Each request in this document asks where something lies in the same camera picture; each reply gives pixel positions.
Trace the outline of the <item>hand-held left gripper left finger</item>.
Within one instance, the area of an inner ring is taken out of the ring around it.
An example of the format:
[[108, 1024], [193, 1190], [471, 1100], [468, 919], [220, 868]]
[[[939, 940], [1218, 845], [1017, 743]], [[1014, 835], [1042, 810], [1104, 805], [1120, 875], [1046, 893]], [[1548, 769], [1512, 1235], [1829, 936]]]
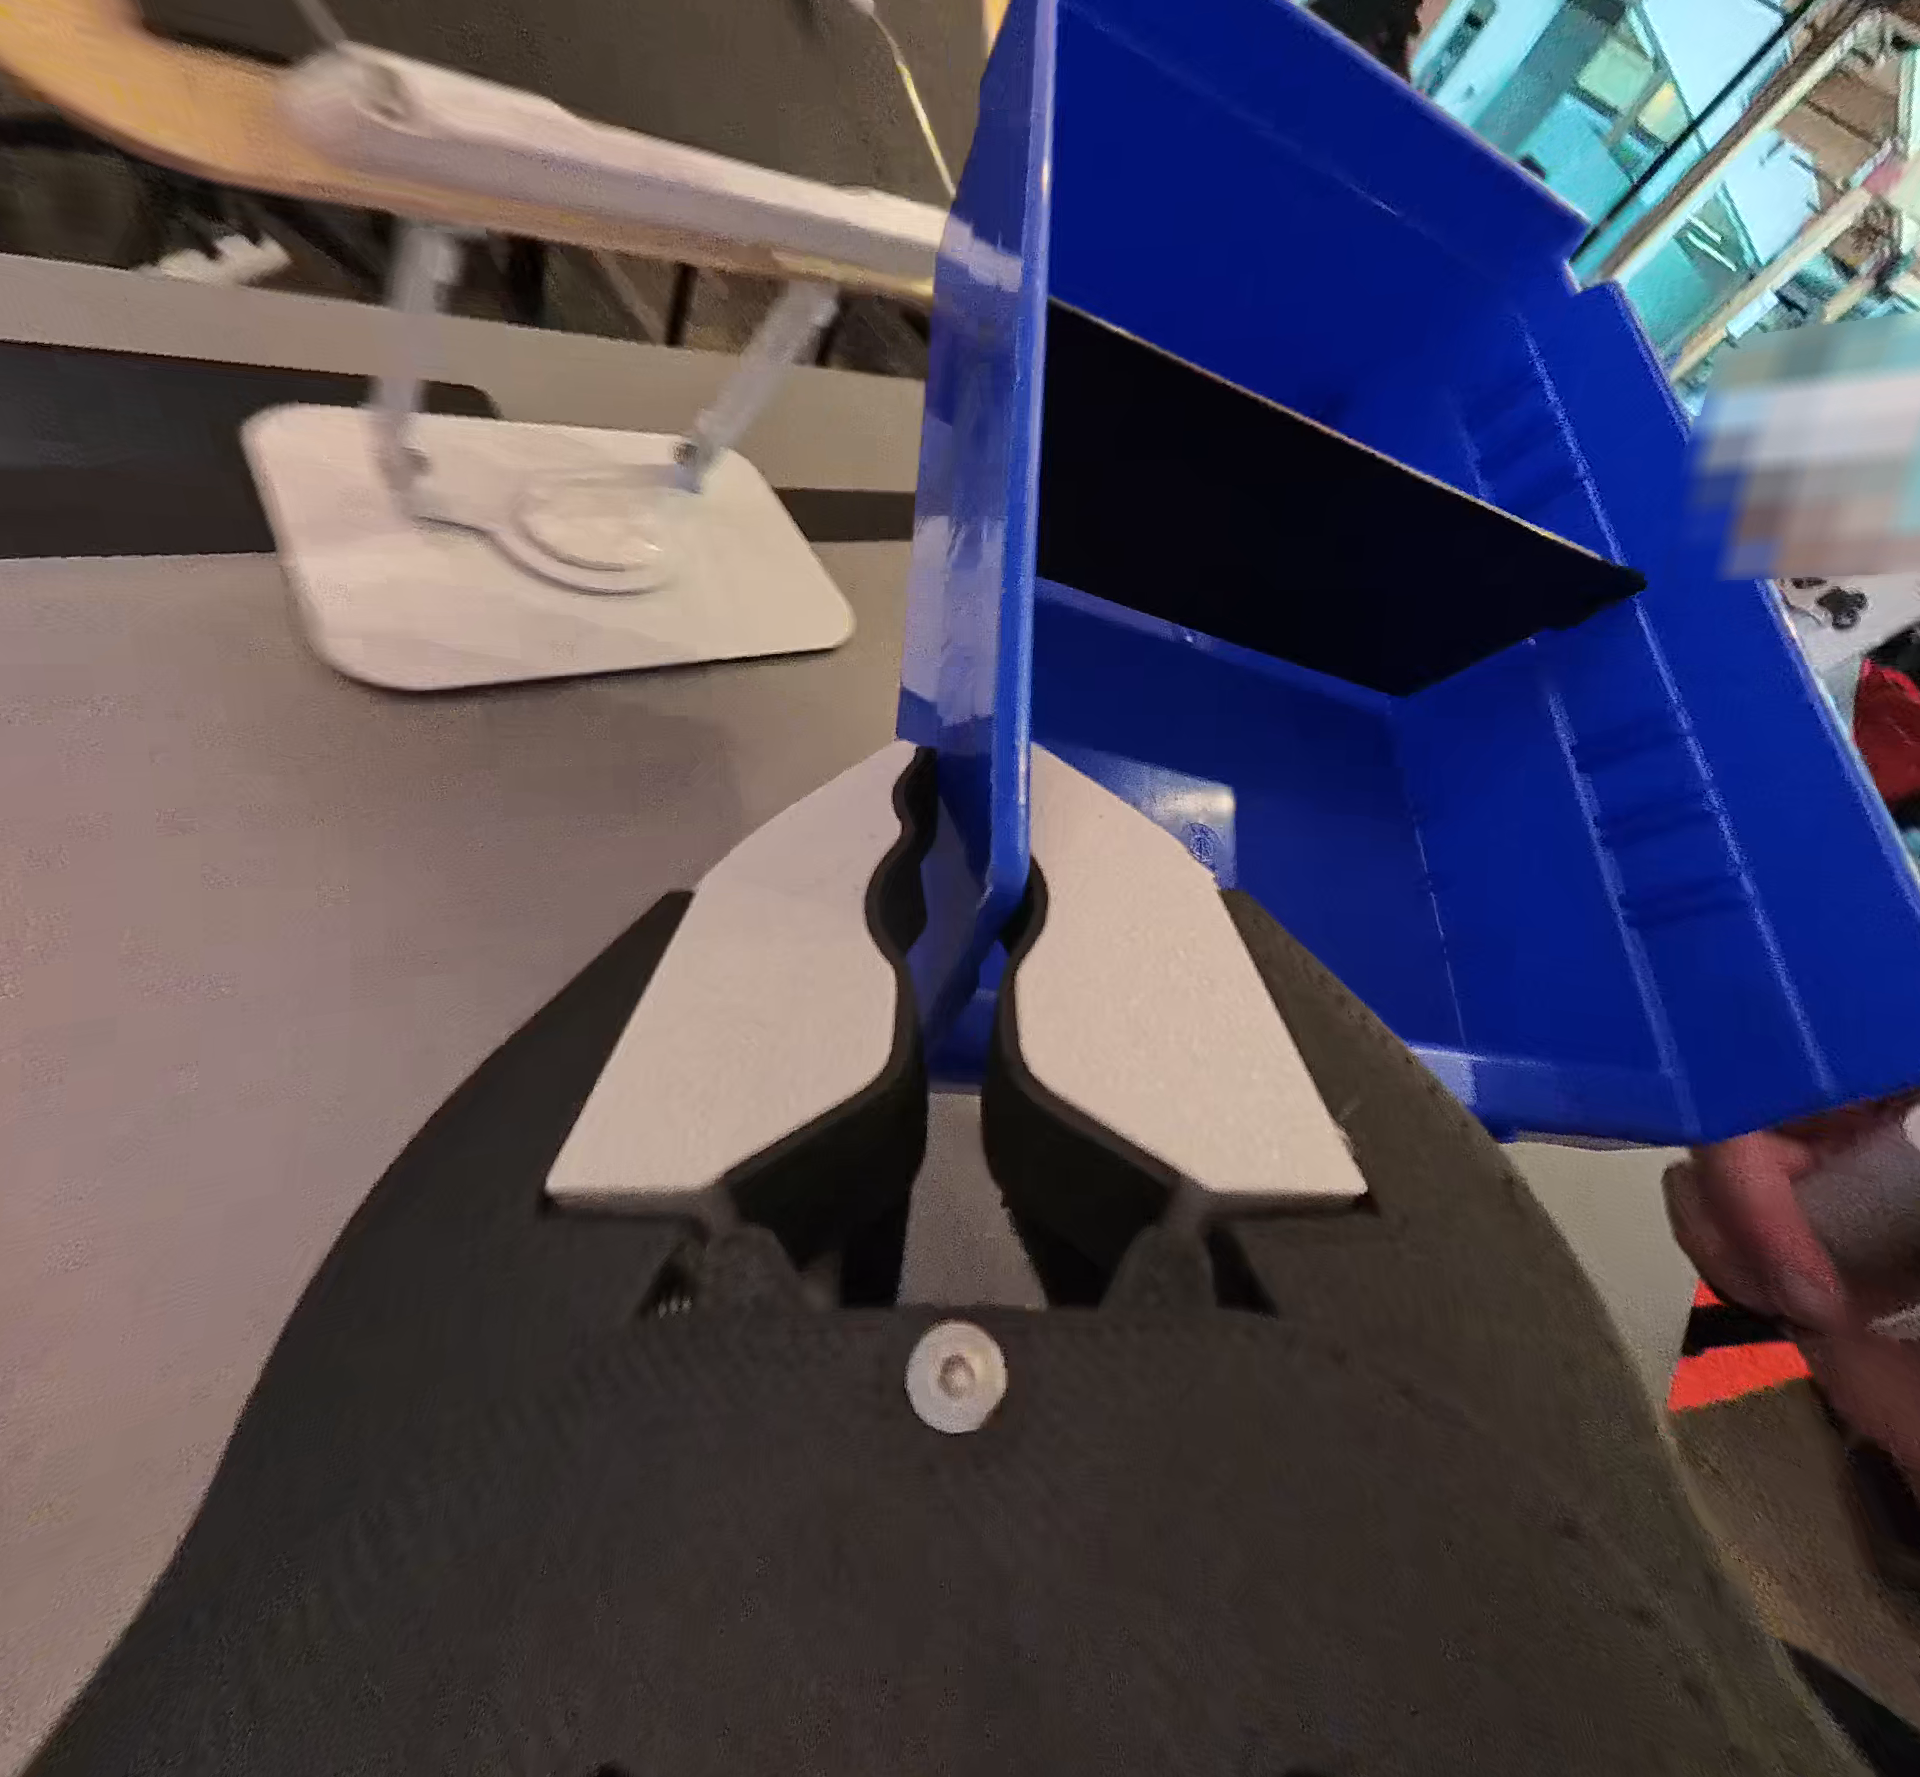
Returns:
[[569, 1214], [769, 1235], [843, 1307], [899, 1298], [929, 1152], [911, 950], [932, 757], [888, 743], [687, 893], [546, 1178]]

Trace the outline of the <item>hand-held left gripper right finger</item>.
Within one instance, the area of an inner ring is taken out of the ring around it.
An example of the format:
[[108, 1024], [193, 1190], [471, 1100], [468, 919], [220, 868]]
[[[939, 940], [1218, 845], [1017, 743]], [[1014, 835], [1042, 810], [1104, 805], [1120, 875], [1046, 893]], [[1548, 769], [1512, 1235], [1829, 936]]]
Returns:
[[1052, 1305], [1101, 1305], [1160, 1242], [1356, 1213], [1353, 1141], [1226, 893], [1075, 766], [1030, 769], [1030, 883], [999, 982], [981, 1138]]

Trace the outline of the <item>blue plastic bin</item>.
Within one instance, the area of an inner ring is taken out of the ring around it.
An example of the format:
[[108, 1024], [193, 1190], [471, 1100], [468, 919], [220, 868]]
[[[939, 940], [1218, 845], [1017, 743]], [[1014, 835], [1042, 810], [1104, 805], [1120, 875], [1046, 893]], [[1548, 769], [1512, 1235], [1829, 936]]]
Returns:
[[[1578, 221], [1291, 0], [1013, 0], [932, 320], [899, 737], [937, 1074], [981, 1077], [1030, 769], [1232, 800], [1228, 888], [1497, 1135], [1711, 1144], [1918, 1089], [1918, 872]], [[1046, 307], [1643, 571], [1394, 699], [1039, 578]]]

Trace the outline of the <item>person's right hand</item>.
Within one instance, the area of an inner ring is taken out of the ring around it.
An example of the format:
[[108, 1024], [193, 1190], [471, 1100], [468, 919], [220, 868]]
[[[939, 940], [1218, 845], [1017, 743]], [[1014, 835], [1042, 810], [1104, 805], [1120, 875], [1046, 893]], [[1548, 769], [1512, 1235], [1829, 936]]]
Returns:
[[1777, 1318], [1850, 1434], [1918, 1491], [1918, 1344], [1878, 1330], [1881, 1305], [1843, 1282], [1797, 1183], [1881, 1131], [1904, 1131], [1918, 1095], [1859, 1102], [1692, 1149], [1667, 1170], [1670, 1229], [1722, 1298]]

